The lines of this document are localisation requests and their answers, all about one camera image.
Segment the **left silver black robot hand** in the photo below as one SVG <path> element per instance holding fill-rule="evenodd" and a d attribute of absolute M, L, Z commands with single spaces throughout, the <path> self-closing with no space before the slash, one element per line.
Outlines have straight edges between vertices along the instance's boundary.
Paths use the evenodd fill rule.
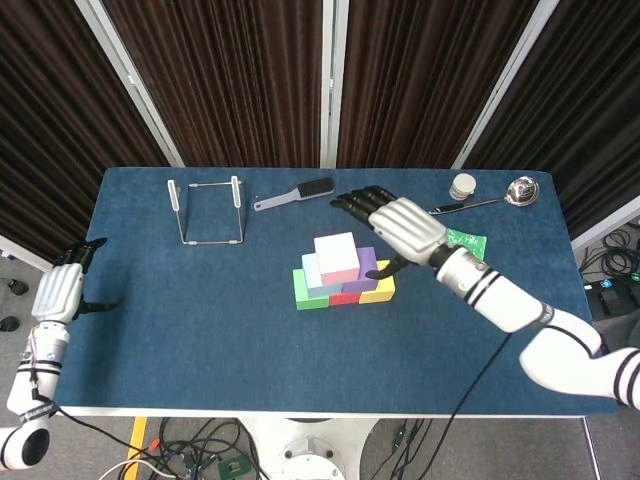
<path fill-rule="evenodd" d="M 31 311 L 38 322 L 69 325 L 81 314 L 107 312 L 120 305 L 120 302 L 96 303 L 84 299 L 85 275 L 96 251 L 106 242 L 106 237 L 82 240 L 57 256 L 38 285 Z"/>

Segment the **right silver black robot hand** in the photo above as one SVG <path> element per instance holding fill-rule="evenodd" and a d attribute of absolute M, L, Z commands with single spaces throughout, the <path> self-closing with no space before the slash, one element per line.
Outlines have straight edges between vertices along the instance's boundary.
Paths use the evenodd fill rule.
<path fill-rule="evenodd" d="M 367 271 L 367 278 L 382 280 L 408 265 L 430 266 L 437 272 L 453 251 L 446 244 L 443 224 L 415 202 L 396 197 L 381 186 L 341 194 L 330 205 L 368 226 L 395 251 L 386 267 Z"/>

